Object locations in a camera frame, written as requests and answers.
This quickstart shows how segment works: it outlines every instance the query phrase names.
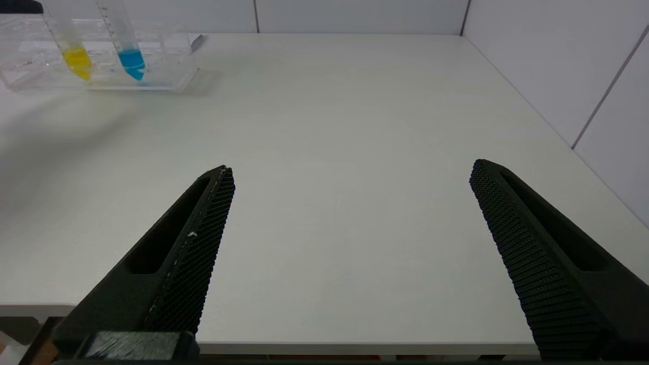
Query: white wall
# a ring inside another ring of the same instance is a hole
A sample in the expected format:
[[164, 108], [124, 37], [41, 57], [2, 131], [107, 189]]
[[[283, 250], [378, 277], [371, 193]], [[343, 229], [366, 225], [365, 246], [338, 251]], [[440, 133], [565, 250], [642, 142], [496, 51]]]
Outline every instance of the white wall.
[[472, 0], [464, 34], [572, 145], [648, 21], [647, 0]]
[[[57, 0], [97, 18], [94, 0]], [[133, 19], [178, 21], [193, 32], [459, 34], [468, 0], [125, 0]]]
[[467, 0], [257, 0], [260, 32], [459, 34]]
[[[72, 18], [95, 19], [94, 0], [57, 0]], [[253, 0], [125, 0], [132, 20], [184, 21], [192, 32], [256, 32]]]
[[575, 152], [649, 227], [649, 37], [624, 68]]

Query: test tube with yellow liquid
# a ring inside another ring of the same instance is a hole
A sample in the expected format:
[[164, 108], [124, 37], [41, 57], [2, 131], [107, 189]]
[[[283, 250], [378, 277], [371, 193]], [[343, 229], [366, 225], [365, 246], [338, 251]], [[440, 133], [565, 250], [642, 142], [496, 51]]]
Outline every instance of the test tube with yellow liquid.
[[72, 24], [69, 10], [62, 6], [60, 0], [41, 0], [43, 18], [54, 42], [61, 51], [67, 67], [81, 79], [90, 80], [92, 62], [81, 37]]

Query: test tube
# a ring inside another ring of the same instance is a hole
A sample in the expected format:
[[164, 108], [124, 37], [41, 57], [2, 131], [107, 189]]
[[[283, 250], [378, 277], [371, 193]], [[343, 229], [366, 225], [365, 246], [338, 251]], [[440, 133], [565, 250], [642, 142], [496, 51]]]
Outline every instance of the test tube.
[[144, 58], [123, 0], [96, 0], [101, 17], [106, 23], [110, 39], [115, 45], [124, 71], [136, 80], [144, 77]]
[[92, 62], [72, 24], [69, 10], [61, 6], [58, 0], [41, 0], [41, 4], [45, 24], [67, 67], [80, 78], [89, 80], [92, 75]]

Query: yellow liquid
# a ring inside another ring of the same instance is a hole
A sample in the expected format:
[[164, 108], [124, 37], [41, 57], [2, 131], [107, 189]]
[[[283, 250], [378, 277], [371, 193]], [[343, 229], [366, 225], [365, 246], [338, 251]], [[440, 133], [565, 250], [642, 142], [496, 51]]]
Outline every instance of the yellow liquid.
[[84, 80], [90, 80], [92, 62], [85, 49], [72, 47], [61, 51], [61, 54], [70, 71]]

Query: blue liquid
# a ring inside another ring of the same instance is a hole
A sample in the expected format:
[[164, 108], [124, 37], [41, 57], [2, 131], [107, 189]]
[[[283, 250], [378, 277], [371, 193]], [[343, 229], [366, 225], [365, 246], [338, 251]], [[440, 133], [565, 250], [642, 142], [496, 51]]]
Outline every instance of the blue liquid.
[[144, 58], [139, 49], [127, 49], [117, 54], [124, 67], [124, 71], [133, 79], [142, 80], [144, 77]]

